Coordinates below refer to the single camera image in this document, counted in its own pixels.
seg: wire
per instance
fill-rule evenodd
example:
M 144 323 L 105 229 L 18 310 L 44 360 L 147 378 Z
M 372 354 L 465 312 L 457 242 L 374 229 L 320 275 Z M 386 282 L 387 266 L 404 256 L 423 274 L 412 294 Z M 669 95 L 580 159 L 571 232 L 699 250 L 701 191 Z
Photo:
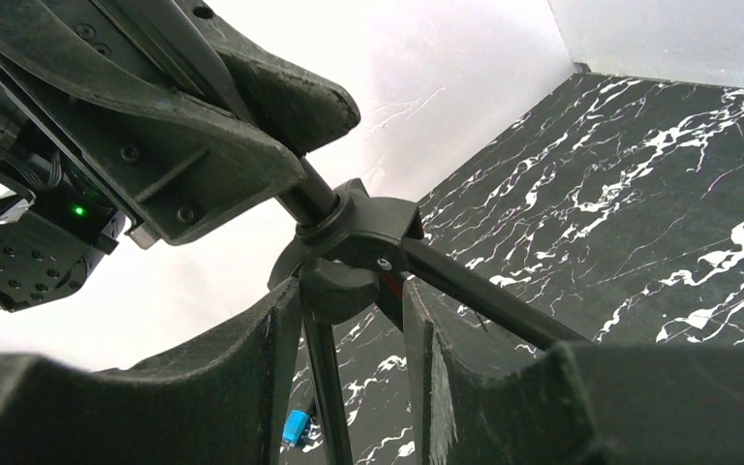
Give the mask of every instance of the wire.
M 115 208 L 112 202 L 95 187 L 95 184 L 75 166 L 72 160 L 64 157 L 61 159 L 61 162 L 64 174 L 67 175 L 70 183 L 81 195 L 87 197 L 90 202 L 94 202 L 101 208 Z
M 52 153 L 49 179 L 46 182 L 41 179 L 30 164 L 13 155 L 2 146 L 0 146 L 0 160 L 18 171 L 18 174 L 27 181 L 29 187 L 36 192 L 47 192 L 55 189 L 64 175 L 61 168 L 61 152 L 58 150 Z

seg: black marble surface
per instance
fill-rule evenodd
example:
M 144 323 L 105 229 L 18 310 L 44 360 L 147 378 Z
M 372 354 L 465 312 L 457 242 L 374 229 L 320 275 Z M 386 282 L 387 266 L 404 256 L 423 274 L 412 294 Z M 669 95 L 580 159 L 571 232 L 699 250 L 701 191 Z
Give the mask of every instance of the black marble surface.
M 595 341 L 744 345 L 744 89 L 575 75 L 421 210 L 438 250 Z M 335 337 L 356 463 L 415 463 L 399 332 L 372 311 Z M 324 463 L 317 428 L 281 462 Z

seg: white backdrop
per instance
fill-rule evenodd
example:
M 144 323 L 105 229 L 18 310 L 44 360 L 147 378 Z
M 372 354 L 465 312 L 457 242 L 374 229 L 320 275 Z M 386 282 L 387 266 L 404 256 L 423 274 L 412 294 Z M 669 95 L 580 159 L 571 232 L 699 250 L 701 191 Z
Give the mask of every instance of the white backdrop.
M 545 0 L 209 3 L 353 94 L 361 125 L 309 158 L 331 185 L 361 177 L 373 195 L 420 199 L 573 71 Z M 188 246 L 142 252 L 125 240 L 76 295 L 0 312 L 0 351 L 132 365 L 265 294 L 293 230 L 268 202 Z
M 549 0 L 592 71 L 744 87 L 744 0 Z

